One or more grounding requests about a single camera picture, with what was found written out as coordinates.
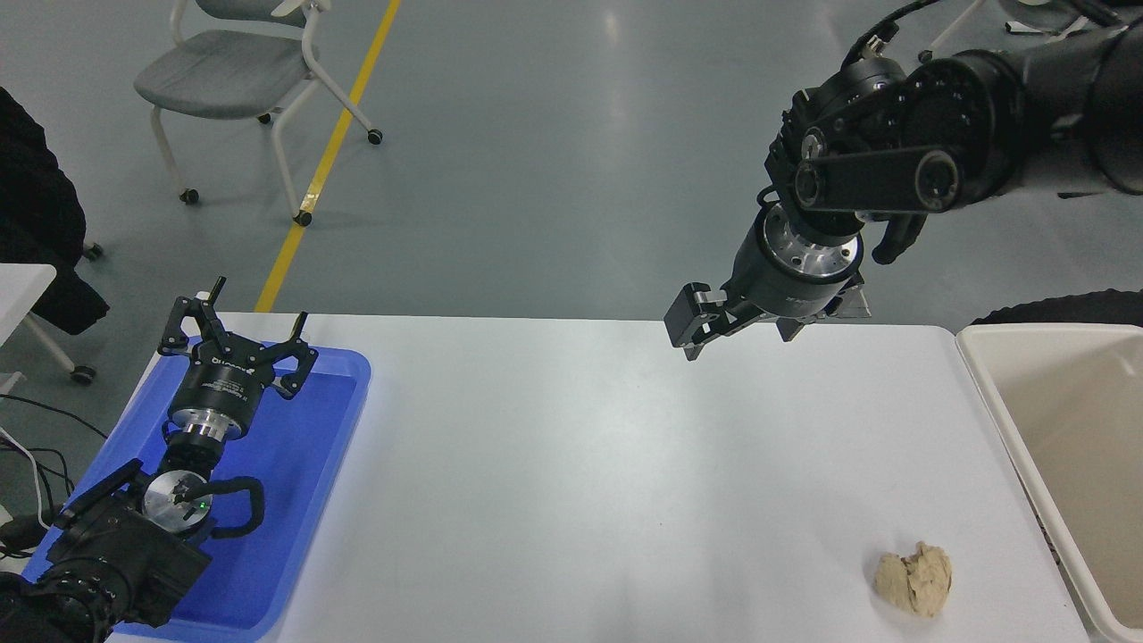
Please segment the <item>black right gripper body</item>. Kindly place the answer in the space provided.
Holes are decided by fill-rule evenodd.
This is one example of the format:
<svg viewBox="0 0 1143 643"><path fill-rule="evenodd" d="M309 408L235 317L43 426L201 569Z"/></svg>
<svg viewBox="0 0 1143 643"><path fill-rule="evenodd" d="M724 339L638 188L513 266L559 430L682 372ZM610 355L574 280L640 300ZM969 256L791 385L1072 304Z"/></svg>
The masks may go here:
<svg viewBox="0 0 1143 643"><path fill-rule="evenodd" d="M813 243L784 214L760 214L732 262L728 296L776 318L807 318L826 308L858 270L858 238Z"/></svg>

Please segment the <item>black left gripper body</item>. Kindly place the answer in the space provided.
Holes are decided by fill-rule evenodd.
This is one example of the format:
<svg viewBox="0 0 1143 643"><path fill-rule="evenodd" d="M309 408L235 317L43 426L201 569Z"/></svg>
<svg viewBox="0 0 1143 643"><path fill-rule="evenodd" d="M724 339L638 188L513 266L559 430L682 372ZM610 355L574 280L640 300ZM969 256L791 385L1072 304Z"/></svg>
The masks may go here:
<svg viewBox="0 0 1143 643"><path fill-rule="evenodd" d="M264 392L275 380L262 345L217 345L189 349L187 373L171 399L171 421L251 421Z"/></svg>

